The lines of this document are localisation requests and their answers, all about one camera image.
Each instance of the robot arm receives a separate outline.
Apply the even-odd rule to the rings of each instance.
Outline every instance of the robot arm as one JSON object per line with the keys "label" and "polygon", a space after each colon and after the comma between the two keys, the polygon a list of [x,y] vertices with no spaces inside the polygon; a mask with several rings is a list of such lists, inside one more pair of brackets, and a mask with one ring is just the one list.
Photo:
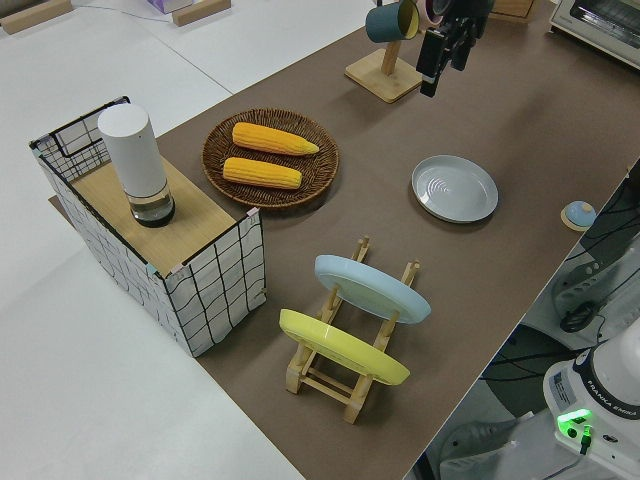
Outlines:
{"label": "robot arm", "polygon": [[433,12],[442,16],[437,29],[427,30],[416,70],[423,75],[420,92],[436,93],[438,80],[449,62],[464,70],[471,48],[484,33],[494,0],[433,0]]}
{"label": "robot arm", "polygon": [[621,478],[640,479],[640,319],[575,360],[553,365],[543,383],[556,438]]}

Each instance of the green light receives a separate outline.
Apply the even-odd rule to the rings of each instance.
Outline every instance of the green light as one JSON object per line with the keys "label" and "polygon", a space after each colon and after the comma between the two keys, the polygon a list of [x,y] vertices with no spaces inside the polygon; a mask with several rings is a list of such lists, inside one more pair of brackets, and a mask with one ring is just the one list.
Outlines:
{"label": "green light", "polygon": [[[558,428],[564,435],[568,435],[568,430],[573,423],[582,423],[587,417],[591,416],[591,410],[581,408],[574,412],[565,413],[558,416]],[[585,435],[590,435],[590,427],[585,426]]]}
{"label": "green light", "polygon": [[575,412],[565,413],[563,415],[558,416],[558,423],[571,422],[576,418],[585,418],[591,415],[591,410],[587,410],[586,408],[581,408],[580,410],[576,410]]}

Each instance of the white plate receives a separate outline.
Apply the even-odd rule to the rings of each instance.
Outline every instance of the white plate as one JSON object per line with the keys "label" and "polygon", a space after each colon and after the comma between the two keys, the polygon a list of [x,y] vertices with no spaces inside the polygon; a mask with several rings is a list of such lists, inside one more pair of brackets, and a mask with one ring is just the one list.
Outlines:
{"label": "white plate", "polygon": [[411,184],[420,204],[449,222],[481,220],[498,205],[498,189],[489,174],[453,155],[436,155],[420,162],[413,170]]}

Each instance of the blue mug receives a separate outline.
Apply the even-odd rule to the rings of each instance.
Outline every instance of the blue mug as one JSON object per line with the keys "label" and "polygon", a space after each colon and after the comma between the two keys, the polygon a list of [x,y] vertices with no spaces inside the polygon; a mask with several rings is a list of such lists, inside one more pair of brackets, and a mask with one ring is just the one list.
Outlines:
{"label": "blue mug", "polygon": [[378,6],[367,14],[365,30],[372,42],[394,42],[409,40],[418,33],[420,15],[414,0]]}

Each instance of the green led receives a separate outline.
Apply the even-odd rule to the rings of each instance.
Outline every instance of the green led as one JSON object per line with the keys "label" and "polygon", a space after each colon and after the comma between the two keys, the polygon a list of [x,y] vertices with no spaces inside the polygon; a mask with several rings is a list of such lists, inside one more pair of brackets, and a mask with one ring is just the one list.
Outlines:
{"label": "green led", "polygon": [[567,432],[569,428],[576,420],[579,420],[579,419],[584,420],[590,416],[591,416],[591,410],[587,410],[586,408],[581,408],[573,412],[564,413],[558,416],[558,428],[563,434],[568,435]]}
{"label": "green led", "polygon": [[586,408],[581,408],[580,410],[576,410],[575,412],[569,412],[558,416],[558,423],[571,422],[576,418],[584,418],[591,415],[591,410],[587,410]]}

